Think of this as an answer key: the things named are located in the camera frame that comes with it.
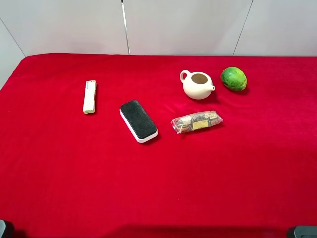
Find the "black robot base right corner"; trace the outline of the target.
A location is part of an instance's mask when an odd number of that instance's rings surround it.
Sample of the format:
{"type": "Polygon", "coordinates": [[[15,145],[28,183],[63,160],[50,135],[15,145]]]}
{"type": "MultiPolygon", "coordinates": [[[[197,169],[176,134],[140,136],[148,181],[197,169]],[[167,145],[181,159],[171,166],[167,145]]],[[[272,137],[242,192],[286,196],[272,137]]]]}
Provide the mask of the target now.
{"type": "Polygon", "coordinates": [[[317,238],[317,226],[295,226],[287,232],[288,238],[317,238]]]}

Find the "black robot base left corner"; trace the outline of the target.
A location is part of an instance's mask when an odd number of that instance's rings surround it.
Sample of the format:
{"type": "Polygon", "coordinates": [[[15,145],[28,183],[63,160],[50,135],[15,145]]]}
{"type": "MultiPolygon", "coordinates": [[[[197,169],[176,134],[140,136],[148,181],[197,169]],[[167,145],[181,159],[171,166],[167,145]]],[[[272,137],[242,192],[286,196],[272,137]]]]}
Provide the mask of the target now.
{"type": "Polygon", "coordinates": [[[0,238],[12,238],[13,233],[13,223],[6,220],[0,220],[0,238]]]}

